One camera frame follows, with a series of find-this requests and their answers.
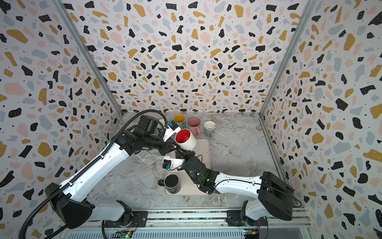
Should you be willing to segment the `white cream mug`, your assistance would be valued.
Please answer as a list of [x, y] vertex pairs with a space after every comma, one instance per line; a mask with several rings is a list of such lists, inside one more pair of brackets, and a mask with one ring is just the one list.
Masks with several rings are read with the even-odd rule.
[[193, 150], [197, 140], [189, 129], [181, 129], [175, 136], [176, 143], [184, 150]]

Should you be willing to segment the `black mug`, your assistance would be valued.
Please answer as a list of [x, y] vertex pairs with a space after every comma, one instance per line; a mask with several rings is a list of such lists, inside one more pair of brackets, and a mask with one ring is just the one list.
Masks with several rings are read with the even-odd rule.
[[177, 194], [181, 190], [180, 179], [176, 174], [168, 174], [164, 179], [158, 180], [157, 184], [165, 187], [170, 194]]

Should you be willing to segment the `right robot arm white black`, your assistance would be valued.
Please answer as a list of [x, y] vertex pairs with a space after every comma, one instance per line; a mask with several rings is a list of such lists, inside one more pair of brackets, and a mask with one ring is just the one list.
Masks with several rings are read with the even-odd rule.
[[292, 220], [294, 189], [271, 172], [261, 176], [232, 176], [206, 167], [195, 152], [176, 152], [165, 169], [185, 171], [196, 188], [207, 194], [238, 194], [252, 198], [242, 205], [241, 217], [258, 220], [271, 215]]

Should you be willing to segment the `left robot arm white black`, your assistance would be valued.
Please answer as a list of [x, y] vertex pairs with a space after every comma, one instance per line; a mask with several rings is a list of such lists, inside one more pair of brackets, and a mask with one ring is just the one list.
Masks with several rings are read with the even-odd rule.
[[143, 150], [156, 149], [166, 155], [172, 149], [170, 137], [181, 128], [174, 121], [162, 126], [155, 136], [161, 122], [151, 116], [142, 115], [139, 123], [128, 129], [124, 128], [84, 168], [60, 185], [51, 183], [46, 188], [51, 196], [50, 205], [69, 229], [75, 229], [85, 222], [111, 221], [117, 226], [129, 226], [133, 221], [130, 207], [118, 200], [115, 203], [96, 203], [87, 199], [89, 192], [116, 166], [134, 154]]

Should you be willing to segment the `pink glass mug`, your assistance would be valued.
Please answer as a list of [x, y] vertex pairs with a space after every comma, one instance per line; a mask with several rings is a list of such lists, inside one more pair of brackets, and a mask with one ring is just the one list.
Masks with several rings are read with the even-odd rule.
[[198, 118], [190, 118], [188, 120], [189, 130], [194, 136], [199, 136], [201, 132], [201, 121]]

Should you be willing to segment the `grey handleless cup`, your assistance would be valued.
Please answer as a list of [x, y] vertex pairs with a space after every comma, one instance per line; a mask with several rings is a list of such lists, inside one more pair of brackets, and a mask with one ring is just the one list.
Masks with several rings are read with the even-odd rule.
[[213, 121], [206, 121], [204, 123], [204, 133], [207, 137], [213, 137], [216, 130], [216, 123]]

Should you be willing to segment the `light blue yellow-inside mug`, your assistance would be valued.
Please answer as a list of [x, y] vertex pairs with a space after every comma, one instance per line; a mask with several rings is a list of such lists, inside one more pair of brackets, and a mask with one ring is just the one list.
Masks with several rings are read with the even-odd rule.
[[180, 128], [186, 128], [186, 117], [184, 115], [174, 116], [174, 121]]

